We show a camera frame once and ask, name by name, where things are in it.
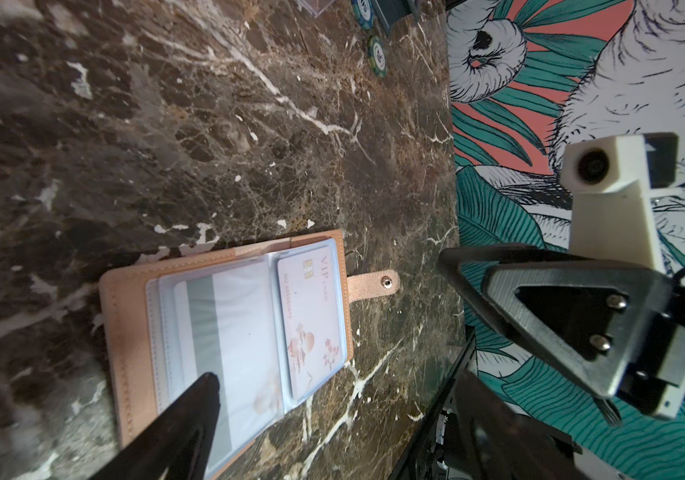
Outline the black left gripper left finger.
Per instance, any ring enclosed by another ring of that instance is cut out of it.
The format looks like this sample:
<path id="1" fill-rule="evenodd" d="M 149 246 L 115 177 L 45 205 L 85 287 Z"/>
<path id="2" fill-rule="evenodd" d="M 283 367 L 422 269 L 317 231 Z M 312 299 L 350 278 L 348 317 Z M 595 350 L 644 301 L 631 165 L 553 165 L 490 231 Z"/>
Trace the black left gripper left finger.
<path id="1" fill-rule="evenodd" d="M 202 479 L 220 415 L 220 382 L 208 372 L 94 479 Z"/>

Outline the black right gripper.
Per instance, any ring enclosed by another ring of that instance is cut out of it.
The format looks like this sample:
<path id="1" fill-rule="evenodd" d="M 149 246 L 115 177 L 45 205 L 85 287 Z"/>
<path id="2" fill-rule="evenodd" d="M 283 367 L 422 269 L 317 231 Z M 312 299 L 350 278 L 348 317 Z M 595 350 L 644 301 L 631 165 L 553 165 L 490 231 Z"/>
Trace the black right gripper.
<path id="1" fill-rule="evenodd" d="M 664 274 L 613 261 L 498 265 L 482 283 L 538 358 L 595 397 L 617 393 L 664 420 L 685 404 L 685 287 L 668 304 L 671 292 Z"/>

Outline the folded checkered chess board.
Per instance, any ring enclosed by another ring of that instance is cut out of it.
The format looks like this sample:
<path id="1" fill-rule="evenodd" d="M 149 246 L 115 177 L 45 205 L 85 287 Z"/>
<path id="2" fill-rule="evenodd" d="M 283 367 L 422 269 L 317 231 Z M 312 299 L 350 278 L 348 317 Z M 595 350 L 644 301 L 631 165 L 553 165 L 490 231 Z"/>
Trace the folded checkered chess board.
<path id="1" fill-rule="evenodd" d="M 372 0 L 373 11 L 386 35 L 398 21 L 411 17 L 415 22 L 420 20 L 420 9 L 417 0 Z"/>

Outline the clear acrylic organizer box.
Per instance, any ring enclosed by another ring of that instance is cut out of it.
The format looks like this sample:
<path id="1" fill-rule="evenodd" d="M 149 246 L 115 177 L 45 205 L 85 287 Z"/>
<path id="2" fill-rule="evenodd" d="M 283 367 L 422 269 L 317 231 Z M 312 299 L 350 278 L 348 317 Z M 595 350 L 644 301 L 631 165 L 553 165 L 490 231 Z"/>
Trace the clear acrylic organizer box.
<path id="1" fill-rule="evenodd" d="M 334 2 L 336 2 L 336 0 L 298 0 L 298 5 L 309 14 L 312 14 L 315 18 L 318 18 L 318 16 L 324 13 L 326 9 L 330 8 L 330 5 L 334 4 Z"/>

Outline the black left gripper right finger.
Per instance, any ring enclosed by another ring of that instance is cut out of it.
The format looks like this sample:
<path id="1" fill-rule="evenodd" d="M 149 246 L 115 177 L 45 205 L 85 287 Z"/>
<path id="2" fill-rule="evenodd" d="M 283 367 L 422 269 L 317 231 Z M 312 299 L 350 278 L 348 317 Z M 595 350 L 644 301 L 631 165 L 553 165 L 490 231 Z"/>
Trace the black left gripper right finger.
<path id="1" fill-rule="evenodd" d="M 586 478 L 575 465 L 570 436 L 513 412 L 477 376 L 460 372 L 454 397 L 460 436 L 475 478 Z"/>

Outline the green poker chip far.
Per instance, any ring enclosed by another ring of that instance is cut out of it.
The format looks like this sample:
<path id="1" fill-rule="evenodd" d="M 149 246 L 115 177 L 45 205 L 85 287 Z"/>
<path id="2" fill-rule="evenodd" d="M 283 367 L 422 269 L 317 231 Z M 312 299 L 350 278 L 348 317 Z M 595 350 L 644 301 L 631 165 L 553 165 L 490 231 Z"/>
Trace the green poker chip far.
<path id="1" fill-rule="evenodd" d="M 363 30 L 370 30 L 374 24 L 374 12 L 370 0 L 351 0 L 353 16 Z"/>

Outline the green poker chip near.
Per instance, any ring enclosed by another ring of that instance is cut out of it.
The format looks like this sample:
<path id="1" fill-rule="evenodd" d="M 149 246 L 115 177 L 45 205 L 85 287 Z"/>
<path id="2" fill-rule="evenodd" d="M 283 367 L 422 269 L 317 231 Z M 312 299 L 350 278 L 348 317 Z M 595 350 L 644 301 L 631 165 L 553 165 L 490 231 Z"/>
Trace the green poker chip near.
<path id="1" fill-rule="evenodd" d="M 385 50 L 377 36 L 371 36 L 367 44 L 367 59 L 371 71 L 377 77 L 384 78 L 387 73 Z"/>

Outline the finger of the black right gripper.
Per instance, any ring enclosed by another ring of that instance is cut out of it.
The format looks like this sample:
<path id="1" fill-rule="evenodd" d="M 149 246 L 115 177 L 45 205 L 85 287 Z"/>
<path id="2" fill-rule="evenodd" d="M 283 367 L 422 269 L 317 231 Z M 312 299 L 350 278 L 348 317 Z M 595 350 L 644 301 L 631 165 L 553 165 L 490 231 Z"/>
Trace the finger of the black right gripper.
<path id="1" fill-rule="evenodd" d="M 536 348 L 530 346 L 482 295 L 480 284 L 486 270 L 492 266 L 556 260 L 564 260 L 564 253 L 532 245 L 462 246 L 442 250 L 437 269 L 481 323 L 529 353 L 535 353 Z"/>

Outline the green poker chip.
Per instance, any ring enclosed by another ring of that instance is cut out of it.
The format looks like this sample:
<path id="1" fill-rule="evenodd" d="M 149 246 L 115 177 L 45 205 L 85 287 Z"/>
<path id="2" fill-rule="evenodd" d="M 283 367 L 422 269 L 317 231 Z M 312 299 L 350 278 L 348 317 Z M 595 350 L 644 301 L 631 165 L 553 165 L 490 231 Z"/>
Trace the green poker chip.
<path id="1" fill-rule="evenodd" d="M 363 30 L 370 30 L 374 24 L 374 12 L 370 0 L 351 0 L 353 16 Z"/>
<path id="2" fill-rule="evenodd" d="M 384 78 L 387 73 L 385 50 L 377 36 L 371 36 L 367 44 L 367 59 L 371 71 L 377 77 Z"/>

